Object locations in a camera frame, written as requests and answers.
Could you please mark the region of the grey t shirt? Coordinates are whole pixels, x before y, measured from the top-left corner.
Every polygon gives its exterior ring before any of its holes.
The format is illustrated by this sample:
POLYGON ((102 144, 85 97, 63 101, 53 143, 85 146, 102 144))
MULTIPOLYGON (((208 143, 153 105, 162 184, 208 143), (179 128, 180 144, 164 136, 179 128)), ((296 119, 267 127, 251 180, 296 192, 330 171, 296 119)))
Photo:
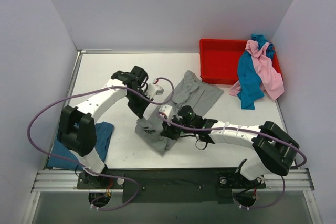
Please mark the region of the grey t shirt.
MULTIPOLYGON (((174 113, 189 105, 193 111, 204 116, 219 100, 224 91, 219 87, 203 83, 193 72, 187 71, 183 79, 174 89, 174 96, 167 104, 173 108, 174 113)), ((163 130, 162 123, 157 116, 159 111, 157 106, 148 119, 137 120, 135 133, 158 155, 163 156, 176 143, 168 137, 161 136, 163 130)))

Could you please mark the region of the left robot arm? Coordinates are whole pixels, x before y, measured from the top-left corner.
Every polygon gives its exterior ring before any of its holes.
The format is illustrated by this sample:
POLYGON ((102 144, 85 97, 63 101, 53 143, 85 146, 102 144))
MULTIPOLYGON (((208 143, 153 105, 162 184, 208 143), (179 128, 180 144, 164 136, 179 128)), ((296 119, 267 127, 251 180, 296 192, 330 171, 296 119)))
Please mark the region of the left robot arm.
POLYGON ((66 106, 60 116, 57 140, 83 165, 95 188, 103 188, 108 182, 105 163, 96 150, 97 120, 116 102, 128 99, 128 107, 143 118, 149 101, 163 89, 157 82, 147 84, 148 75, 141 67, 131 72, 117 71, 102 88, 102 92, 89 97, 75 107, 66 106))

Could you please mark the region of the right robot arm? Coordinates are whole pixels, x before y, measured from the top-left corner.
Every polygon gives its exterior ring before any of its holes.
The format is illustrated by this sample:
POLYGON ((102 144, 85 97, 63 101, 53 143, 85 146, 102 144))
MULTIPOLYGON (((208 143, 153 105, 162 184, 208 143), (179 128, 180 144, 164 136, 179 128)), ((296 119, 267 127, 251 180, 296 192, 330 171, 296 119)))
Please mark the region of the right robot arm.
POLYGON ((177 113, 170 105, 163 105, 158 116, 163 121, 160 135, 169 139, 193 136, 205 145, 230 144, 254 150, 256 155, 242 160, 234 172, 233 182, 240 187, 258 182, 265 174, 286 176, 299 152, 299 144, 274 122, 234 125, 203 118, 189 105, 177 113))

